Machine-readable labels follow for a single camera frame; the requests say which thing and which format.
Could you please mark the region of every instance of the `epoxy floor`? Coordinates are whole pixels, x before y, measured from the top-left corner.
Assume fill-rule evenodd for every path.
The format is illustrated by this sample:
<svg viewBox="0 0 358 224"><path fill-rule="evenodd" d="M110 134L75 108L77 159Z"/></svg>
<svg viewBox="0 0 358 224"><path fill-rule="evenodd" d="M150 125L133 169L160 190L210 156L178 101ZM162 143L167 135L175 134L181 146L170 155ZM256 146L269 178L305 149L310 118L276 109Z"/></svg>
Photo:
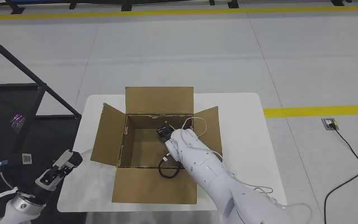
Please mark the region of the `epoxy floor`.
<svg viewBox="0 0 358 224"><path fill-rule="evenodd" d="M357 12L173 15L0 21L0 44L83 111L125 86L256 92L263 108L358 104ZM0 58L0 83L30 82ZM39 114L67 111L46 96ZM357 116L334 116L358 150ZM267 118L288 203L323 223L325 195L358 161L320 116ZM358 180L330 196L328 223L358 219ZM305 207L287 209L305 223ZM87 223L218 223L215 212L89 213Z"/></svg>

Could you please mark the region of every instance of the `black cable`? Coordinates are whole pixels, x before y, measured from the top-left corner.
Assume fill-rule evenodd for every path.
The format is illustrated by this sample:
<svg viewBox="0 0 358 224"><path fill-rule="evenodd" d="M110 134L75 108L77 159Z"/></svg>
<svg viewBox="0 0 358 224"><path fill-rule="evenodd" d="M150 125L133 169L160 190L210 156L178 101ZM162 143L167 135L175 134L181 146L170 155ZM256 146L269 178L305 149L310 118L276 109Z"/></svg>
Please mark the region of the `black cable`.
<svg viewBox="0 0 358 224"><path fill-rule="evenodd" d="M341 134L337 131L337 128L336 128L336 127L334 127L333 129L334 129L334 130L337 132L337 134L343 139L343 141L345 141L345 142L347 143L347 145L349 146L349 149L352 151L352 153L355 155L355 157L356 157L357 160L358 160L358 156L357 156L357 154L353 151L351 145L345 140L345 138L343 138L343 136L341 136Z"/></svg>
<svg viewBox="0 0 358 224"><path fill-rule="evenodd" d="M159 171L159 174L164 177L164 178L168 178L168 179L171 179L171 178L174 178L176 175L178 175L179 171L180 171L180 162L178 162L178 168L177 170L175 171L175 173L172 175L172 176L167 176L165 174L162 173L162 170L161 170L161 165L162 163L164 162L164 159L162 159L160 162L159 162L159 165L158 165L158 171Z"/></svg>
<svg viewBox="0 0 358 224"><path fill-rule="evenodd" d="M338 187L334 188L333 190L331 190L326 198L324 199L324 224L327 224L327 219L326 219L326 204L327 204L327 199L329 197L330 194L332 194L335 190L337 190L338 188L340 188L341 186L345 185L345 184L348 184L349 182L351 182L352 180L356 179L358 177L358 175L355 175L353 178L349 179L348 181L344 182L343 184L339 185Z"/></svg>
<svg viewBox="0 0 358 224"><path fill-rule="evenodd" d="M350 145L350 144L343 138L343 136L341 136L341 134L337 131L336 125L333 124L333 123L331 123L331 124L329 124L329 126L330 126L331 128L333 128L333 129L337 132L337 134L347 143L347 145L349 146L349 149L351 150L351 152L352 152L352 153L355 155L355 157L358 159L358 156L357 156L357 154L353 151L351 145ZM331 191L327 194L326 198L324 199L324 207L323 207L324 224L327 224L326 205L327 205L327 199L328 199L328 197L329 197L335 190L337 190L338 188L340 188L340 187L342 187L342 186L348 184L349 182L351 182L352 180L354 180L354 179L356 179L356 178L358 178L358 174L355 175L353 178L350 178L348 181L344 182L343 184L339 185L338 187L334 188L333 190L331 190Z"/></svg>

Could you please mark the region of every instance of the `white cable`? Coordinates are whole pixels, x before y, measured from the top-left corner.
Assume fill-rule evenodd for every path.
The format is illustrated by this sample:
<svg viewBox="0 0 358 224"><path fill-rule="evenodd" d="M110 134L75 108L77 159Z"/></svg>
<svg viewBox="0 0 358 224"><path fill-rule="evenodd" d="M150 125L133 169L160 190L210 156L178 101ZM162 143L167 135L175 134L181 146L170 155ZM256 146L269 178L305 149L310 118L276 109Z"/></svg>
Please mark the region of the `white cable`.
<svg viewBox="0 0 358 224"><path fill-rule="evenodd" d="M171 128L173 128L173 130L176 130L173 126L171 126L170 124L169 124L169 126L171 127Z"/></svg>
<svg viewBox="0 0 358 224"><path fill-rule="evenodd" d="M15 194L17 192L17 187L15 187L14 189L11 189L11 190L7 190L5 192L2 192L0 193L0 198L4 197L4 196L7 196L9 194Z"/></svg>
<svg viewBox="0 0 358 224"><path fill-rule="evenodd" d="M207 130L207 128L208 128L208 125L207 125L206 120L205 120L204 118L199 118L199 117L197 117L197 116L194 116L194 117L192 117L192 118L187 118L187 119L185 120L183 126L181 127L181 132L180 132L180 136L181 136L182 140L184 141L184 143L185 143L186 145L188 145L188 144L185 142L185 140L184 140L184 138L183 138L183 131L184 131L184 126L185 126L186 122L187 122L189 119L201 119L201 120L203 120L203 121L205 122L205 130L204 130L204 132L203 132L201 135L199 135L198 137L200 137L200 136L202 136L203 134L205 134L205 132L206 132L206 130ZM254 190L259 189L259 190L261 191L261 193L267 195L268 197L269 197L268 194L271 194L272 192L274 192L273 188L270 188L269 186L257 186L257 185L247 184L247 183L242 182L241 180L237 179L237 178L235 177L235 175L234 175L232 172L229 171L228 167L226 166L226 164L225 164L225 162L224 162L224 158L222 157L222 155L221 155L220 153L215 152L215 151L213 151L213 150L211 150L211 149L206 149L206 148L195 148L195 149L210 151L210 152L212 152L212 153L218 155L218 156L221 158L221 160L222 160L222 164L223 164L223 166L224 166L224 169L226 169L226 171L229 172L229 174L231 174L232 178L233 178L234 180L236 180L237 182L239 182L239 183L241 183L241 184L244 184L244 185L246 185L246 186L254 187ZM269 189L270 192L266 192L266 191L264 191L262 188Z"/></svg>
<svg viewBox="0 0 358 224"><path fill-rule="evenodd" d="M312 211L311 207L306 203L293 203L293 204L288 204L285 206L283 204L276 202L276 205L278 205L282 208L289 208L289 207L293 207L293 206L306 206L307 208L309 208L309 218L308 218L306 224L309 224L311 222L313 211Z"/></svg>
<svg viewBox="0 0 358 224"><path fill-rule="evenodd" d="M205 120L204 118L199 118L198 116L193 116L192 118L187 118L187 119L184 121L183 126L181 127L182 132L183 132L183 129L184 129L184 126L185 126L186 122L187 122L189 119L201 119L201 120L203 120L203 121L205 122L205 130L204 130L204 132L203 132L201 135L198 136L198 138L199 138L200 136L202 136L203 134L205 134L206 129L208 128L208 125L206 124L206 120Z"/></svg>
<svg viewBox="0 0 358 224"><path fill-rule="evenodd" d="M247 183L242 182L241 180L237 179L235 176L233 176L233 179L236 180L237 182L241 183L241 184L246 185L246 186L252 186L252 187L254 188L254 190L259 189L259 190L261 190L262 193L264 193L264 194L271 194L272 192L274 192L273 188L270 188L269 186L259 186L259 185L247 184ZM266 192L266 191L264 191L262 188L269 189L270 192Z"/></svg>
<svg viewBox="0 0 358 224"><path fill-rule="evenodd" d="M0 172L1 178L2 180L5 182L6 185L8 185L11 189L14 189L4 178L4 176L2 175L2 172Z"/></svg>

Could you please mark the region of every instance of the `floor outlet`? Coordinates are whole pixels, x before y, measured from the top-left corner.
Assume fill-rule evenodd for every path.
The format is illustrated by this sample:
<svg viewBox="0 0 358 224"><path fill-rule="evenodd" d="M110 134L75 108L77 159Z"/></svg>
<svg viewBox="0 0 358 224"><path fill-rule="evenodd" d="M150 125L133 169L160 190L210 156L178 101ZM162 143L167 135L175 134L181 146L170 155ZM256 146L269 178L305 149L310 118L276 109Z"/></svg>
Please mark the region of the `floor outlet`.
<svg viewBox="0 0 358 224"><path fill-rule="evenodd" d="M337 130L339 130L339 127L338 127L338 125L337 125L337 122L336 122L336 120L335 120L334 118L321 118L321 120L322 120L322 123L323 123L324 128L325 128L326 130L334 130L333 128L331 128L331 127L329 126L329 124L332 124L332 123L335 124Z"/></svg>

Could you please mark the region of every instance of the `gray floor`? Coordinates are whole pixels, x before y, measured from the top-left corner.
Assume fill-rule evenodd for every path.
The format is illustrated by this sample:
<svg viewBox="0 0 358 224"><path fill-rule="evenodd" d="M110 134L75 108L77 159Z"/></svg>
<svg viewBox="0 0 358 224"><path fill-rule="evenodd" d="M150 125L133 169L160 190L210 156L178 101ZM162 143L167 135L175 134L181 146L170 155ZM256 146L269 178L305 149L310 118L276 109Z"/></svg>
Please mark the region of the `gray floor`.
<svg viewBox="0 0 358 224"><path fill-rule="evenodd" d="M263 108L356 105L356 12L0 21L0 43L79 112L92 94L125 86L256 92ZM0 58L0 82L29 80ZM46 97L39 114L67 113ZM335 116L358 148L357 116ZM289 203L323 223L324 196L356 174L320 117L266 119ZM354 181L332 194L328 223L358 219ZM287 209L305 223L305 207ZM218 223L216 212L89 213L87 223Z"/></svg>

